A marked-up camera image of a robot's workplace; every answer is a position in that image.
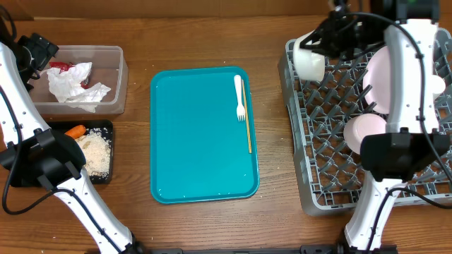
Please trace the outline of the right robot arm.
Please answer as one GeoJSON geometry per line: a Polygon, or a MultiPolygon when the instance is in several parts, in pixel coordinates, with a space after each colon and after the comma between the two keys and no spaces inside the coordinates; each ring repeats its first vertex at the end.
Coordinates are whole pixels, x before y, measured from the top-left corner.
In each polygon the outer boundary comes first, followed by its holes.
{"type": "Polygon", "coordinates": [[[364,187],[343,239],[334,245],[302,246],[304,253],[395,253],[383,246],[383,231],[394,202],[426,166],[440,162],[451,146],[439,130],[432,83],[438,1],[373,1],[368,12],[331,1],[330,12],[293,48],[302,80],[320,81],[325,59],[351,61],[380,46],[390,59],[390,109],[386,130],[366,136],[360,147],[364,187]]]}

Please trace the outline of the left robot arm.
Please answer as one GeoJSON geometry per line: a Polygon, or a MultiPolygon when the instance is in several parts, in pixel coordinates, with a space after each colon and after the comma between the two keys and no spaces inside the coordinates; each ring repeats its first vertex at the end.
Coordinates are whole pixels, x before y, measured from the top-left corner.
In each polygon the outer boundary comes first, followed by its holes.
{"type": "Polygon", "coordinates": [[[10,13],[1,9],[1,131],[6,146],[1,166],[8,170],[1,206],[9,215],[24,214],[54,195],[76,215],[101,253],[146,253],[95,190],[77,142],[52,130],[29,96],[28,81],[39,78],[58,49],[37,34],[18,38],[10,13]],[[27,185],[47,193],[21,210],[10,210],[9,188],[27,185]]]}

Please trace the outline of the white napkin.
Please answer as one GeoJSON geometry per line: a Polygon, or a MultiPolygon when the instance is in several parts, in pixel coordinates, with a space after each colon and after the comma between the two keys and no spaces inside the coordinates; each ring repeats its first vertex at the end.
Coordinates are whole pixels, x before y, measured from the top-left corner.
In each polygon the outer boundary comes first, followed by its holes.
{"type": "Polygon", "coordinates": [[[49,81],[49,91],[60,103],[69,103],[72,108],[80,108],[89,113],[95,113],[97,105],[112,90],[102,83],[95,83],[88,89],[81,87],[88,72],[92,71],[92,62],[77,63],[68,71],[60,72],[59,68],[48,68],[41,72],[49,81]]]}

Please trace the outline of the red snack wrapper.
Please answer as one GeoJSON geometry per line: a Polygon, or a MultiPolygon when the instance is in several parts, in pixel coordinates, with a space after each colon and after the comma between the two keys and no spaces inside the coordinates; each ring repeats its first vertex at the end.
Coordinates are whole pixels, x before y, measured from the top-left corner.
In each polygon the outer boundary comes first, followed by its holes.
{"type": "MultiPolygon", "coordinates": [[[[75,66],[75,64],[73,64],[71,62],[65,63],[65,62],[60,62],[60,61],[50,62],[49,65],[51,68],[59,68],[61,73],[68,71],[70,68],[75,66]]],[[[84,89],[89,88],[89,77],[90,77],[90,72],[88,72],[87,78],[81,82],[82,88],[84,88],[84,89]]]]}

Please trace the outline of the pink bowl with food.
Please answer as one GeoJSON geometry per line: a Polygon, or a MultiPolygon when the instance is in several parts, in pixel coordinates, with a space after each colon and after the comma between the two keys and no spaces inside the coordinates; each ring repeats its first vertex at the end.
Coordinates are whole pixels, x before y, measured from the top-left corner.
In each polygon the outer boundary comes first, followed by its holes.
{"type": "Polygon", "coordinates": [[[363,114],[350,119],[344,127],[343,136],[347,146],[360,154],[360,146],[368,135],[385,133],[386,121],[376,114],[363,114]]]}

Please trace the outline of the large white plate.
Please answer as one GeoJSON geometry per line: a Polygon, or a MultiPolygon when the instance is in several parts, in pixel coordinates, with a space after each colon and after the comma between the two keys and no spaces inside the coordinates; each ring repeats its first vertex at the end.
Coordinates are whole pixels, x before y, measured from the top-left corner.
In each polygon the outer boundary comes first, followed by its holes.
{"type": "Polygon", "coordinates": [[[369,60],[363,78],[363,89],[370,87],[364,96],[368,105],[375,102],[374,111],[389,114],[391,100],[391,62],[388,47],[380,48],[369,60]]]}

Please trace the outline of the white bowl with peanuts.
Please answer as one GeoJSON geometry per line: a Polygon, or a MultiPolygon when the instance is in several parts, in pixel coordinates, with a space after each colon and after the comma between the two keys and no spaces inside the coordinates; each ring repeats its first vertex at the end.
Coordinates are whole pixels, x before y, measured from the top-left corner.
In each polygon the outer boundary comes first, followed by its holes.
{"type": "Polygon", "coordinates": [[[302,80],[322,81],[325,75],[325,56],[302,49],[300,43],[313,31],[297,38],[293,46],[293,66],[302,80]]]}

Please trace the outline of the wooden chopstick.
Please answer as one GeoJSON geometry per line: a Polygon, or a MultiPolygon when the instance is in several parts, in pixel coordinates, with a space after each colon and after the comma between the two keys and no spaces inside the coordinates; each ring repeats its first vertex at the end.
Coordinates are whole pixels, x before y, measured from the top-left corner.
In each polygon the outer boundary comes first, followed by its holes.
{"type": "Polygon", "coordinates": [[[246,122],[246,131],[247,131],[247,140],[248,140],[248,149],[249,154],[252,153],[252,145],[251,145],[251,131],[249,126],[249,115],[247,110],[247,100],[246,100],[246,90],[244,86],[244,80],[242,79],[242,93],[243,93],[243,99],[244,99],[244,110],[245,110],[245,122],[246,122]]]}

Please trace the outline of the white paper cup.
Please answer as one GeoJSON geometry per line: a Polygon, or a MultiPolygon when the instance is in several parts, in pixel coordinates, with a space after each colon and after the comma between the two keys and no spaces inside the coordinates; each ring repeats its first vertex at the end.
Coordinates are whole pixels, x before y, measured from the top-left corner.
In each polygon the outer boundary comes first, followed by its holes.
{"type": "Polygon", "coordinates": [[[446,89],[446,83],[444,79],[438,75],[432,75],[431,77],[431,92],[433,100],[436,100],[446,89]]]}

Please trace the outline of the orange carrot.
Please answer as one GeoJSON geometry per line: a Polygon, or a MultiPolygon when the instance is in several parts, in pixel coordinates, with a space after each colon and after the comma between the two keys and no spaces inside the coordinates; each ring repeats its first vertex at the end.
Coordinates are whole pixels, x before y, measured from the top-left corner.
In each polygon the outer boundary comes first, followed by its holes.
{"type": "Polygon", "coordinates": [[[85,132],[86,132],[86,127],[84,125],[77,125],[77,126],[71,128],[70,130],[68,130],[67,132],[65,132],[65,134],[75,140],[75,139],[78,139],[78,138],[84,136],[85,132]]]}

